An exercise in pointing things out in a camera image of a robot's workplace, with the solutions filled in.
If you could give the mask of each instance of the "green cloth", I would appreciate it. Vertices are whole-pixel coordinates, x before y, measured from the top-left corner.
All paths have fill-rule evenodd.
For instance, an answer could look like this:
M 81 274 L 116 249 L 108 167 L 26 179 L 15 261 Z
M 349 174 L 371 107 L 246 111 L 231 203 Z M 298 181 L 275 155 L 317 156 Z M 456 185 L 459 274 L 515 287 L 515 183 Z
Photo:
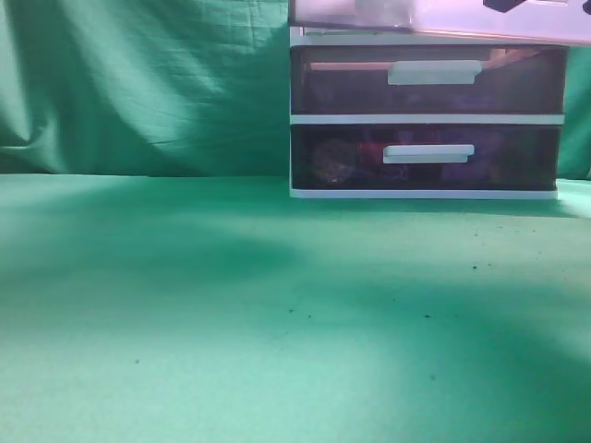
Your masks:
M 589 182 L 560 202 L 0 189 L 2 442 L 590 440 Z
M 4 0 L 0 172 L 287 175 L 286 0 Z M 560 175 L 591 166 L 573 51 Z

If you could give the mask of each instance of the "items inside drawer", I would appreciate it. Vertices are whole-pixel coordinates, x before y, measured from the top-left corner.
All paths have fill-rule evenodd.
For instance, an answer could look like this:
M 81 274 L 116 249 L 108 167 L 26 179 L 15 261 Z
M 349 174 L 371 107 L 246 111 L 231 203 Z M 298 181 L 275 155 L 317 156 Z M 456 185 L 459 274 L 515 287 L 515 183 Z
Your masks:
M 562 114 L 555 46 L 292 49 L 293 114 Z
M 554 190 L 560 132 L 548 126 L 292 126 L 292 184 Z

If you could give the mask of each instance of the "drawer handle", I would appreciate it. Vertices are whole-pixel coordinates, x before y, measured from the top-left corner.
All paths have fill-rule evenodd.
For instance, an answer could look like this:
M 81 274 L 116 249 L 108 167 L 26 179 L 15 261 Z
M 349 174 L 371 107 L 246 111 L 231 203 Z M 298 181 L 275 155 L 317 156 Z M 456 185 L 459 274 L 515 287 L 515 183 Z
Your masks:
M 473 85 L 482 70 L 477 60 L 395 62 L 388 71 L 388 84 Z
M 396 145 L 384 148 L 387 164 L 466 163 L 474 145 Z

